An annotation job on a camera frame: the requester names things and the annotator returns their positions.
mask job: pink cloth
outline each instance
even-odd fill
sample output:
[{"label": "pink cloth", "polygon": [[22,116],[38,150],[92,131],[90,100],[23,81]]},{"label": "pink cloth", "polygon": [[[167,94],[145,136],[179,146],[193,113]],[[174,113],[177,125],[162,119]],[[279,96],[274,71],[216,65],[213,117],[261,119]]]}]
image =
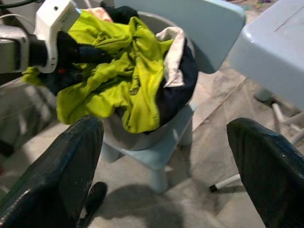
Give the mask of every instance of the pink cloth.
[{"label": "pink cloth", "polygon": [[99,18],[100,20],[113,23],[110,15],[102,7],[88,8],[88,9],[86,9],[86,11],[92,13],[95,17]]}]

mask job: neon yellow cloth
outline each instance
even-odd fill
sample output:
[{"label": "neon yellow cloth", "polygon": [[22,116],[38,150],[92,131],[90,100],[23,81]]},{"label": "neon yellow cloth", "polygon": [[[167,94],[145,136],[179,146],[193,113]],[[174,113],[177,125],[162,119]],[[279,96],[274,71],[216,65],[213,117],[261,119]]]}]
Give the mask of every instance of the neon yellow cloth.
[{"label": "neon yellow cloth", "polygon": [[[156,92],[163,79],[163,56],[172,40],[159,42],[137,17],[129,25],[101,21],[82,11],[69,30],[78,43],[92,44],[114,57],[110,63],[89,66],[82,83],[57,95],[57,116],[72,124],[86,114],[100,118],[111,116],[118,107],[125,110],[122,122],[131,133],[152,131],[160,126]],[[39,84],[37,71],[30,68],[24,80]]]}]

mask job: black cable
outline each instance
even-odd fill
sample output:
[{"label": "black cable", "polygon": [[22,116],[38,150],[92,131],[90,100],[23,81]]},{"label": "black cable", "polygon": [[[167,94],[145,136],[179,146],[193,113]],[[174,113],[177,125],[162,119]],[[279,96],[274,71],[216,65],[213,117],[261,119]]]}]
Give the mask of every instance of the black cable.
[{"label": "black cable", "polygon": [[25,1],[22,1],[22,2],[17,2],[17,3],[12,3],[12,4],[1,4],[0,9],[7,9],[7,8],[25,6],[25,5],[33,3],[35,1],[38,1],[38,0],[25,0]]}]

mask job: light blue stool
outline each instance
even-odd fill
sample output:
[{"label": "light blue stool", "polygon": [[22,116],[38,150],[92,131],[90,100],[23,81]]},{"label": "light blue stool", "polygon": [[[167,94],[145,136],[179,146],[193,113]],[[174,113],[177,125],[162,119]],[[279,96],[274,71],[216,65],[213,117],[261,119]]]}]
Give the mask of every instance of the light blue stool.
[{"label": "light blue stool", "polygon": [[[205,73],[219,69],[246,20],[240,7],[223,0],[115,0],[115,5],[151,13],[141,13],[140,17],[155,33],[175,24],[183,28],[193,42],[190,48],[194,50],[199,68]],[[167,124],[162,138],[143,150],[126,150],[105,138],[102,159],[114,162],[120,153],[131,156],[149,169],[151,188],[157,193],[165,192],[168,187],[165,166],[178,144],[192,142],[194,110],[193,104],[185,106]]]}]

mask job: floor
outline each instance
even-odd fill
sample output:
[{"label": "floor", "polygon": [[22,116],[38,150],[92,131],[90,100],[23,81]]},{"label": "floor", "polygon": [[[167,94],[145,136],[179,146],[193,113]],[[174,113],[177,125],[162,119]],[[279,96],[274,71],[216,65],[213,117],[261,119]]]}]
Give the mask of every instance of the floor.
[{"label": "floor", "polygon": [[[248,21],[264,10],[255,8],[254,2],[243,3]],[[259,88],[228,62],[215,74],[202,73],[193,96],[197,106],[193,143],[173,154],[167,167],[169,190],[163,195],[153,193],[147,170],[126,156],[114,163],[100,160],[94,182],[106,182],[109,192],[90,227],[264,228],[241,183],[217,193],[208,190],[238,172],[226,134],[229,121],[249,117],[273,129],[272,110],[253,98]],[[54,120],[54,98],[40,88],[19,82],[2,88],[0,106],[6,107],[0,110],[0,138],[18,148],[9,159],[0,157],[5,170],[0,184],[9,189],[67,126]],[[283,134],[288,138],[294,132],[284,128]],[[304,151],[303,145],[298,148]],[[2,195],[6,188],[0,190]]]}]

